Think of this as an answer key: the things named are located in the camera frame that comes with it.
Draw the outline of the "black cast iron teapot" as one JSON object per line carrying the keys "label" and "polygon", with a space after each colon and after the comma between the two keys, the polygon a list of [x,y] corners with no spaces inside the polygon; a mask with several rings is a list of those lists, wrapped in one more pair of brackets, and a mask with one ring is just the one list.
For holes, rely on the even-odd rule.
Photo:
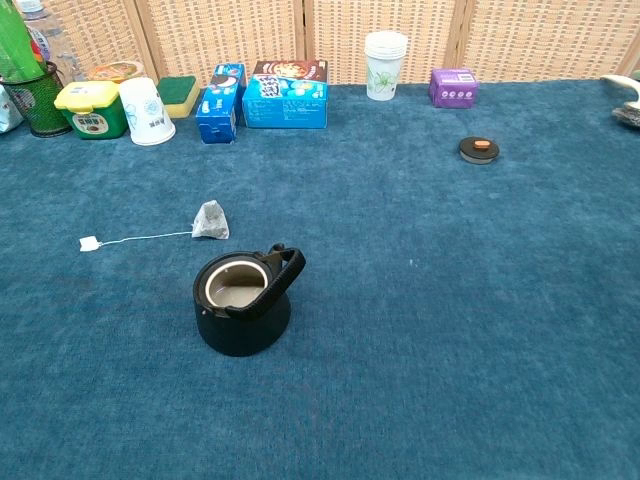
{"label": "black cast iron teapot", "polygon": [[193,284],[202,339],[232,357],[251,356],[270,347],[289,324],[287,290],[305,264],[301,250],[282,244],[273,245],[267,253],[237,251],[209,261]]}

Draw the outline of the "clear glass dish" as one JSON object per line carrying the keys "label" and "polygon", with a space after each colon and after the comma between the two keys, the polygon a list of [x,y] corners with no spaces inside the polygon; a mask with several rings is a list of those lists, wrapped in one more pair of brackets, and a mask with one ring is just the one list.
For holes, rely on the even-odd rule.
{"label": "clear glass dish", "polygon": [[621,123],[640,129],[640,106],[634,102],[625,102],[612,110],[612,115]]}

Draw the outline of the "upturned white paper cup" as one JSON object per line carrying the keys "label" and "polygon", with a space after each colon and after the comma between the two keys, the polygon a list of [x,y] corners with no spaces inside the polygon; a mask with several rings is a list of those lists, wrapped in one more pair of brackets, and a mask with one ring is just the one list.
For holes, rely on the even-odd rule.
{"label": "upturned white paper cup", "polygon": [[119,95],[134,144],[158,145],[175,135],[175,125],[151,78],[138,77],[122,82]]}

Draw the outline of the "wide blue cookie box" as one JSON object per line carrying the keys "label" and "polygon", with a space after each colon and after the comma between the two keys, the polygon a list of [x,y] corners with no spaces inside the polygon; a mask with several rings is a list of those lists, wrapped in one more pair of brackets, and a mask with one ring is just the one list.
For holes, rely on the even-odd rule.
{"label": "wide blue cookie box", "polygon": [[243,94],[249,128],[323,129],[328,118],[325,60],[258,61]]}

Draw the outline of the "green and yellow sponge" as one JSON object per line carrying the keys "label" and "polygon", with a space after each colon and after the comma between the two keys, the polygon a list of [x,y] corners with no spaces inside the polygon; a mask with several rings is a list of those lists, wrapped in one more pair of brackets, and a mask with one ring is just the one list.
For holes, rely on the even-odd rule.
{"label": "green and yellow sponge", "polygon": [[200,94],[195,76],[163,77],[157,90],[170,118],[187,118]]}

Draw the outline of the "black lid orange knob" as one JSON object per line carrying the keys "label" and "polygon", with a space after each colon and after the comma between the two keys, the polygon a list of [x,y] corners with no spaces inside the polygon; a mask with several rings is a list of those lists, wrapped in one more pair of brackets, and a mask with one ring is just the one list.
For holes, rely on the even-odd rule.
{"label": "black lid orange knob", "polygon": [[459,143],[461,157],[472,164],[484,165],[493,162],[500,153],[499,146],[483,137],[466,137]]}

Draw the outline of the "stack of white paper cups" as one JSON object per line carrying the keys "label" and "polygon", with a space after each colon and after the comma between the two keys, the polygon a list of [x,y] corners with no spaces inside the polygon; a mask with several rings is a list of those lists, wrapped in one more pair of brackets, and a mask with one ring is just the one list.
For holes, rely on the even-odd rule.
{"label": "stack of white paper cups", "polygon": [[375,101],[394,98],[408,37],[396,31],[377,31],[365,38],[367,96]]}

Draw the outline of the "blue carpet table cover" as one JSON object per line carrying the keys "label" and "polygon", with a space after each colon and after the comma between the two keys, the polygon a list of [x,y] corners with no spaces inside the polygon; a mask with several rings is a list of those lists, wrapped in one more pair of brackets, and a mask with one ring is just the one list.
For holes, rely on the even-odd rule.
{"label": "blue carpet table cover", "polygon": [[[603,81],[330,90],[320,130],[0,135],[0,480],[640,480],[640,131]],[[499,156],[465,161],[466,137]],[[223,208],[227,240],[177,236]],[[194,280],[301,250],[232,357]]]}

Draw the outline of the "narrow blue cookie box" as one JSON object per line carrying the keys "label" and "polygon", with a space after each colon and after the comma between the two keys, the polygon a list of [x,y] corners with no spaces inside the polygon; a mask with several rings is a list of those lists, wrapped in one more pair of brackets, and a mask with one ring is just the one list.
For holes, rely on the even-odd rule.
{"label": "narrow blue cookie box", "polygon": [[241,63],[218,64],[204,89],[196,123],[205,144],[233,143],[237,127],[244,125],[242,97],[246,90]]}

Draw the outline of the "white wet wipes pack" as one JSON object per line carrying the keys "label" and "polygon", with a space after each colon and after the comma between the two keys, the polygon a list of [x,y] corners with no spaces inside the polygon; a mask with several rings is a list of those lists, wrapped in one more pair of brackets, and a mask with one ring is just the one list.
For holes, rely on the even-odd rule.
{"label": "white wet wipes pack", "polygon": [[0,85],[0,134],[7,133],[23,123],[24,119],[8,92]]}

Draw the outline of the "orange sealed food cup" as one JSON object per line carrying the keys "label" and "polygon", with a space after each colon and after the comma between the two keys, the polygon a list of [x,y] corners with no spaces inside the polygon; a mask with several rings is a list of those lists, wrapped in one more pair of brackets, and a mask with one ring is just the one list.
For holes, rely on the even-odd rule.
{"label": "orange sealed food cup", "polygon": [[123,60],[92,68],[87,79],[90,81],[112,81],[120,84],[126,80],[145,76],[144,65],[138,61]]}

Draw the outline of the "clear plastic water bottle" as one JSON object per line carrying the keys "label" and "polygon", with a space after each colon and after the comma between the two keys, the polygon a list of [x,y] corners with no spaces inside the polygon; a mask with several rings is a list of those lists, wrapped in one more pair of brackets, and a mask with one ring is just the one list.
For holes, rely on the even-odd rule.
{"label": "clear plastic water bottle", "polygon": [[41,0],[16,0],[16,4],[44,59],[57,66],[58,76],[63,84],[84,81],[86,77],[80,69],[64,29]]}

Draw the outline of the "small purple box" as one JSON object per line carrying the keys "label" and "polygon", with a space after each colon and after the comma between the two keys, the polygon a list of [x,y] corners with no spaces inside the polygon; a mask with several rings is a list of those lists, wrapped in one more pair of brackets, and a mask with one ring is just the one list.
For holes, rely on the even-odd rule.
{"label": "small purple box", "polygon": [[472,108],[479,82],[468,68],[434,68],[429,82],[429,96],[436,108]]}

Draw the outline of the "green tub with yellow lid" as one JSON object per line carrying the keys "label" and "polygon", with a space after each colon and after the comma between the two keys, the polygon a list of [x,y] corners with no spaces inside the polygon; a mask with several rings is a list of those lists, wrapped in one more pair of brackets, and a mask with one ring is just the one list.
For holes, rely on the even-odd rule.
{"label": "green tub with yellow lid", "polygon": [[128,128],[119,85],[112,81],[69,83],[54,106],[81,139],[115,139]]}

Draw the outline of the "tea bag with string tag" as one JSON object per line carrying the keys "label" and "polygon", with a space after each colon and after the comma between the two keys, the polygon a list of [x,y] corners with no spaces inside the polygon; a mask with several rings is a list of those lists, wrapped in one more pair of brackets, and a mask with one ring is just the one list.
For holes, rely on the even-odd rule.
{"label": "tea bag with string tag", "polygon": [[216,240],[227,240],[230,236],[230,229],[223,208],[216,200],[203,203],[200,206],[189,231],[140,235],[108,241],[98,240],[96,236],[86,236],[79,239],[79,251],[87,253],[97,251],[104,246],[118,245],[125,242],[155,240],[177,236],[189,236],[191,238],[206,237]]}

